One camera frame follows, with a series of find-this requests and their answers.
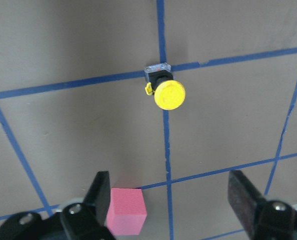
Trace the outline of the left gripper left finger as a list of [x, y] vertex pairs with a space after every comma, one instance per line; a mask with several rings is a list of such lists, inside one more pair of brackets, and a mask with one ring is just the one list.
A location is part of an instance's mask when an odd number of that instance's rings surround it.
[[113, 240], [105, 226], [110, 191], [109, 172], [99, 171], [81, 202], [47, 219], [33, 211], [13, 214], [0, 226], [0, 240]]

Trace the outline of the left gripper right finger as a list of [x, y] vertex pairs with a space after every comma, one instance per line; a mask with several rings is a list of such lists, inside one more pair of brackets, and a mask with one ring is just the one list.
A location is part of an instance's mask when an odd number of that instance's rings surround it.
[[229, 172], [227, 199], [250, 240], [297, 240], [297, 210], [262, 195], [241, 170]]

